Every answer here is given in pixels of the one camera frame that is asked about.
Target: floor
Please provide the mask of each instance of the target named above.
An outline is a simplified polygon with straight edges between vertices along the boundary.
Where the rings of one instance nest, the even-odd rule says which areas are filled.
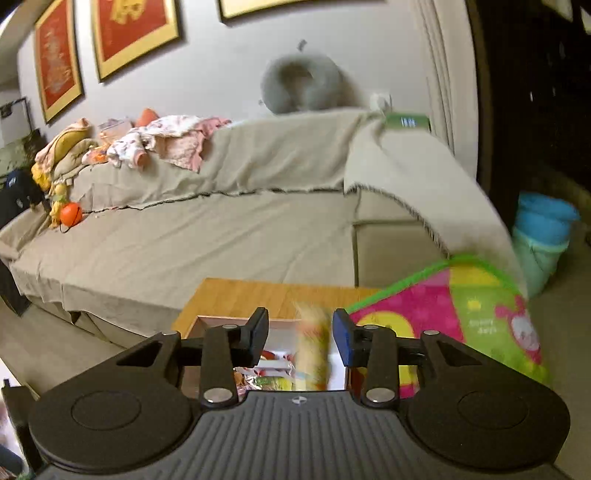
[[[558,273],[530,305],[554,388],[571,414],[569,438],[557,466],[576,480],[591,472],[591,247],[584,242],[584,230],[577,226]],[[23,358],[23,350],[28,353],[24,361],[11,365],[11,358]],[[0,356],[38,393],[119,351],[36,307],[18,318],[0,302]]]
[[[591,247],[585,230],[577,225],[556,275],[530,303],[553,387],[570,410],[570,433],[557,465],[576,480],[591,472]]]

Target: teal bucket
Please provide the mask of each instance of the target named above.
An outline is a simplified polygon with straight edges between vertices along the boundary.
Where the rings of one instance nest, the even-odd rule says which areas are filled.
[[[523,269],[530,298],[542,292],[550,277],[556,272],[560,255],[568,247],[568,242],[561,245],[545,245],[517,228],[513,230],[513,250]]]

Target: pink clothing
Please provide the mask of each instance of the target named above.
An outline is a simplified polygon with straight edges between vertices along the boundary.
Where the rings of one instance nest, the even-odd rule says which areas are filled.
[[[162,138],[157,140],[157,151],[164,161],[177,167],[199,172],[203,159],[203,144],[219,128],[230,123],[221,118],[207,118],[181,138]]]
[[[109,147],[107,155],[116,167],[125,163],[129,168],[141,168],[146,150],[151,150],[166,162],[199,171],[203,143],[228,123],[230,120],[217,117],[202,120],[189,115],[165,116],[147,127],[131,129]]]

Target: stuffed animal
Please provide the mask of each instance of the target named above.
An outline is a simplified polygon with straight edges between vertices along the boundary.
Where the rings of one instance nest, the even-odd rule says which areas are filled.
[[[67,205],[65,202],[54,202],[51,205],[51,212],[49,212],[49,216],[51,217],[51,225],[50,228],[58,228],[61,225],[60,214],[62,208]]]
[[[47,192],[51,188],[51,177],[42,171],[38,163],[31,167],[31,174],[35,183],[41,187],[41,190]]]
[[[51,228],[57,228],[61,224],[61,210],[68,204],[68,187],[63,183],[57,183],[52,186],[53,196],[49,216],[51,217]]]

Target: red painting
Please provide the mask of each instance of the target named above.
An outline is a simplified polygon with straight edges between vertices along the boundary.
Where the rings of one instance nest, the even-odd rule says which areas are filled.
[[[100,80],[179,37],[175,0],[92,0],[92,24]]]
[[[68,3],[62,0],[37,28],[41,81],[47,109],[75,85],[67,9]]]
[[[83,95],[73,0],[54,0],[35,22],[35,69],[43,116],[49,122]]]
[[[98,0],[103,59],[166,25],[163,0]]]

